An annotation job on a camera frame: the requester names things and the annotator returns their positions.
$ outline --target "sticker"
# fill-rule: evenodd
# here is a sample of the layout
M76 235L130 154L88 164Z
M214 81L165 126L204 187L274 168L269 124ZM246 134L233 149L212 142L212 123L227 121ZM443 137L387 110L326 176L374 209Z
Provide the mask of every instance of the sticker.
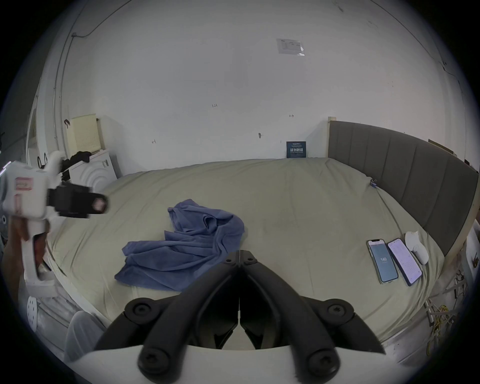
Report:
M15 179L16 191L30 191L33 188L33 179L30 177L17 177Z
M15 196L14 196L14 209L15 209L15 214L17 216L21 216L22 215L22 195L20 193L17 193Z
M276 44L278 53L287 53L289 55L305 56L303 45L297 40L277 39Z

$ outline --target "wall mark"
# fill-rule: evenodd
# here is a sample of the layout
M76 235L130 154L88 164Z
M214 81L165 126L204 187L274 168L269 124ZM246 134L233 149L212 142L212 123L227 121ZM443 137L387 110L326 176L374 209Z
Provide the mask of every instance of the wall mark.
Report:
M341 11L342 13L345 12L345 11L343 10L343 8L340 7L335 0L332 0L332 4L335 5L338 9L340 9L340 11Z

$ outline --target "blue towel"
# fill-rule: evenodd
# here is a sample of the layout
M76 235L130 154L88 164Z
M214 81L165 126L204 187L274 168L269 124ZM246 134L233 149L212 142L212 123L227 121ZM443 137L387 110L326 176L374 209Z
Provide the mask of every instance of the blue towel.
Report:
M183 291L198 276L240 248L243 222L221 209L185 200L168 213L175 232L165 240L130 241L115 279L144 288Z

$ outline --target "bed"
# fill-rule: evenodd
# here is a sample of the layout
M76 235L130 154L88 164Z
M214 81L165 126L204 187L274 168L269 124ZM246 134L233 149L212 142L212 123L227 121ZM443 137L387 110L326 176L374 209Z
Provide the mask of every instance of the bed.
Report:
M128 241L162 240L163 231L172 230L167 208L193 199L240 217L246 228L241 248L299 294L350 302L385 340L422 307L463 243L479 204L478 174L422 140L340 121L330 123L328 154L125 176L104 191L106 215L67 219L49 237L52 269L77 303L105 323L132 299L177 294L127 286L114 275ZM430 255L420 280L408 287L400 275L380 285L366 241L417 230Z

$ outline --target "phone case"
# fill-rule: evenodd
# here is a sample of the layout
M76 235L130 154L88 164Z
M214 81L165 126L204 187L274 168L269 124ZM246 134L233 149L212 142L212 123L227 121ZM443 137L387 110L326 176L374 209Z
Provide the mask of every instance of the phone case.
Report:
M385 240L383 239L370 239L370 240L367 240L367 248L368 248L368 253L370 254L370 257L372 258L372 262L373 262L373 265L375 267L375 272L377 273L377 278L378 278L378 281L380 282L380 284L388 284L388 283L391 283L392 281L394 280L397 280L398 279L398 272L396 274L396 278L392 279L392 280L389 280L389 281L382 281L382 278L380 277L380 272L378 271L378 266L377 266L377 262L375 261L375 258L373 256L373 253L372 253L372 250L370 249L370 245L369 245L369 241L380 241L382 240L384 243L385 243ZM385 247L387 248L388 250L388 253L390 254L390 257L392 258L393 260L393 256L392 256L392 253L390 252L390 249L387 247L387 244L385 243Z

